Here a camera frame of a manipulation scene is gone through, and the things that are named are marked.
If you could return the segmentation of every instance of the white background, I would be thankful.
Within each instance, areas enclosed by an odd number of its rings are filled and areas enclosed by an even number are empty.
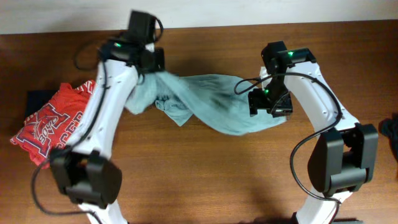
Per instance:
[[[131,9],[166,28],[398,19],[398,0],[0,0],[0,34],[125,29]]]

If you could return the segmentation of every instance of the dark fabric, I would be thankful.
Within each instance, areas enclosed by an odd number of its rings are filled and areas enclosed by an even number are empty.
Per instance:
[[[58,90],[34,90],[27,92],[25,118],[41,109]]]
[[[381,124],[381,133],[390,139],[391,148],[398,157],[398,116],[384,120]]]

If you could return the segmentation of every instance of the red cloth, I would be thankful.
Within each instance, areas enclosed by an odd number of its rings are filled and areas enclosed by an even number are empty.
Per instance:
[[[52,148],[65,147],[79,125],[94,87],[94,80],[76,89],[69,83],[61,83],[59,91],[38,112],[25,119],[24,127],[10,142],[28,151],[30,159],[39,165]]]

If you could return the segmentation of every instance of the folded cloth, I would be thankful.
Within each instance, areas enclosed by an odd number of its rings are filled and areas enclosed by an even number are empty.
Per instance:
[[[381,133],[391,141],[391,148],[398,158],[398,115],[392,119],[386,119],[381,124]]]
[[[264,110],[250,117],[248,92],[234,93],[234,86],[242,78],[230,75],[195,75],[178,77],[169,72],[145,75],[127,99],[125,107],[133,114],[142,113],[155,102],[179,126],[194,114],[211,128],[240,136],[271,128],[286,121],[273,118]],[[242,82],[238,91],[251,86]]]
[[[65,147],[79,125],[94,86],[94,80],[76,89],[62,83],[48,103],[25,119],[24,127],[10,142],[28,151],[30,159],[39,165],[53,147]]]

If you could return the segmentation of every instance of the wooden tabletop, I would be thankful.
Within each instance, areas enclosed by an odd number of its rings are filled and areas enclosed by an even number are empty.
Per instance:
[[[9,143],[24,119],[28,90],[74,86],[96,72],[74,68],[78,46],[118,32],[0,35],[0,223],[88,223],[86,217],[48,217],[35,208],[29,182],[35,165]],[[398,111],[398,21],[332,22],[167,29],[159,42],[167,70],[181,76],[219,73],[258,76],[260,52],[284,40],[308,47],[345,108],[376,127]],[[313,129],[294,99],[291,120],[258,133],[227,136],[192,117],[178,127],[155,108],[124,111],[113,162],[123,171],[118,200],[132,223],[238,223],[257,217],[290,218],[306,197],[289,169],[292,148]],[[306,186],[315,141],[295,163]],[[75,209],[59,195],[49,170],[40,174],[41,201],[52,210]],[[341,207],[339,218],[397,223],[397,161],[380,135],[374,179]]]

